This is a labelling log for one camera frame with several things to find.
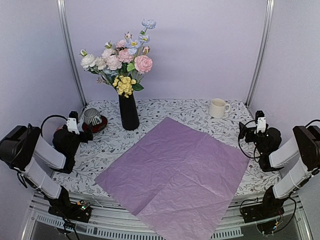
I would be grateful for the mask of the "purple pink wrapping paper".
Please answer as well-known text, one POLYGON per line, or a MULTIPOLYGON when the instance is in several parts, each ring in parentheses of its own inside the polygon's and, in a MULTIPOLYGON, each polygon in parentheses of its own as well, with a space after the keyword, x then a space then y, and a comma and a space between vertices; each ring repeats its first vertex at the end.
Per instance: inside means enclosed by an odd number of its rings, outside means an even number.
POLYGON ((196 207, 229 203, 249 159, 235 147, 166 117, 117 158, 95 182, 128 211, 139 212, 154 198, 196 207))

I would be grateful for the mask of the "blue poppy flower stem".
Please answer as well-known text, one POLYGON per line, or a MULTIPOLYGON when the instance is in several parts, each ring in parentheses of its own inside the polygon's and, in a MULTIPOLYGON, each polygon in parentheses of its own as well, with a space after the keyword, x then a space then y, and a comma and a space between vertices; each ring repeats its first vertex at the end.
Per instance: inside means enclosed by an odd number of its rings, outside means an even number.
POLYGON ((124 47, 132 56, 137 55, 139 49, 142 48, 143 44, 146 44, 150 41, 150 36, 147 34, 147 31, 155 29, 157 22, 154 19, 143 19, 141 24, 143 26, 143 29, 139 32, 138 37, 136 39, 133 39, 132 34, 130 32, 124 34, 124 47))

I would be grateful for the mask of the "white rose flower stem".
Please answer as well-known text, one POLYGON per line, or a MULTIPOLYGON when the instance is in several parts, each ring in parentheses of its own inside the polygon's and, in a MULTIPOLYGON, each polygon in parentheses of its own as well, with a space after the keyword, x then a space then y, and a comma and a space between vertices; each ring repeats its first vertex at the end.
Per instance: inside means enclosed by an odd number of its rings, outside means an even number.
POLYGON ((82 57, 80 65, 82 68, 92 74, 100 75, 107 67, 104 58, 88 54, 85 49, 81 49, 79 55, 82 57))

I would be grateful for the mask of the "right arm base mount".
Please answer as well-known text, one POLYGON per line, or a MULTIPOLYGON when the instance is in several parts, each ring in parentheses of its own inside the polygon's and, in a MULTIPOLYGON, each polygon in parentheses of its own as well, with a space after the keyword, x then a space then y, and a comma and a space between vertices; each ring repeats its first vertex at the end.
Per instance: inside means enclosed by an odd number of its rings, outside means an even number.
POLYGON ((239 212, 242 215, 245 223, 251 223, 261 220, 266 220, 273 217, 279 217, 279 220, 272 220, 257 224, 257 229, 264 235, 274 234, 278 228, 280 220, 285 213, 283 204, 284 199, 275 197, 273 187, 269 187, 262 198, 262 202, 255 205, 242 207, 240 205, 239 212))

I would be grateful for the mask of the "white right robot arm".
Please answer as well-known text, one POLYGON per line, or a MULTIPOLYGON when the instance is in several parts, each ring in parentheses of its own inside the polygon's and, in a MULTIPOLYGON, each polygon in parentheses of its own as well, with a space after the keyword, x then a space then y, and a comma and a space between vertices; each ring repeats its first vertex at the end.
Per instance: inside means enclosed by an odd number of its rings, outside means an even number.
POLYGON ((258 213, 262 218, 269 218, 282 206, 293 192, 301 189, 310 178, 320 171, 320 128, 314 119, 306 125, 297 125, 293 136, 284 144, 281 133, 274 127, 268 127, 264 117, 254 120, 254 127, 239 123, 238 139, 254 143, 254 155, 263 172, 283 169, 290 160, 298 158, 288 173, 264 193, 258 213))

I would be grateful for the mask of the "pink rose flower stem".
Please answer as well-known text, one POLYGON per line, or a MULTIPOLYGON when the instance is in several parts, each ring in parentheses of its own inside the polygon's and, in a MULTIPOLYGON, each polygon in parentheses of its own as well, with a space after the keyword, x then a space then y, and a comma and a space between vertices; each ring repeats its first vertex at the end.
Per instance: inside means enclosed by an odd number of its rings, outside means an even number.
POLYGON ((137 55, 130 55, 128 50, 125 48, 125 38, 118 41, 115 46, 112 46, 110 42, 105 45, 105 49, 114 49, 118 55, 118 59, 122 62, 122 68, 119 70, 119 75, 129 75, 132 74, 131 70, 134 68, 134 59, 141 55, 147 55, 150 52, 150 47, 147 46, 148 43, 144 43, 142 48, 139 49, 137 55))

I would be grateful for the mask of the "yellow small flower sprig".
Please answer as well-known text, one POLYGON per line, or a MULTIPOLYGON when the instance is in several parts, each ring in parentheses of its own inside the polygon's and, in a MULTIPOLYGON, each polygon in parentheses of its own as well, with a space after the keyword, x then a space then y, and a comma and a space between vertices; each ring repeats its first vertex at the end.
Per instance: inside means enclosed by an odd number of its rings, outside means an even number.
POLYGON ((129 76, 117 75, 112 86, 120 97, 129 98, 134 92, 133 85, 136 83, 137 81, 129 76))

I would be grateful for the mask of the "light blue flower stem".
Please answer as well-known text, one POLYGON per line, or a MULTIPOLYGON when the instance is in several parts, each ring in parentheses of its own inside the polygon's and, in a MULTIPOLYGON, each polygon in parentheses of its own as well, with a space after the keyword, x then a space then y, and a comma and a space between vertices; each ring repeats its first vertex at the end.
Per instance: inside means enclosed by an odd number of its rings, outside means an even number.
POLYGON ((116 77, 116 76, 118 75, 118 72, 117 72, 117 71, 110 70, 110 69, 104 69, 103 72, 104 72, 109 78, 116 77))

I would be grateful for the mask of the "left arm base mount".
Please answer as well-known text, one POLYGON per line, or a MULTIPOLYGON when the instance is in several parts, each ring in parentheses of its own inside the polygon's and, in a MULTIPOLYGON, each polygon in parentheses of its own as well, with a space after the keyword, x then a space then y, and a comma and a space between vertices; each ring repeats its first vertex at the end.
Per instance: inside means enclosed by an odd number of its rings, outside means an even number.
POLYGON ((88 202, 80 200, 77 203, 70 201, 69 192, 62 187, 58 198, 50 198, 45 196, 50 207, 48 213, 66 220, 74 220, 78 222, 88 223, 91 217, 92 208, 88 202))

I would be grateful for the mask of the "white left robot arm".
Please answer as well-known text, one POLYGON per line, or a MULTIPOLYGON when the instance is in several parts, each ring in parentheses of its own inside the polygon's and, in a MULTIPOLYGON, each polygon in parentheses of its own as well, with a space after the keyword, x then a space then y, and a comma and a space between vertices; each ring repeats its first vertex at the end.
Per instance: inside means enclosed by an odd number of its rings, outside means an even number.
POLYGON ((70 217, 75 210, 68 191, 53 181, 35 158, 53 171, 69 174, 76 163, 80 143, 91 140, 91 130, 76 133, 63 127, 54 133, 51 146, 41 136, 39 127, 18 125, 0 141, 0 160, 41 191, 63 217, 70 217))

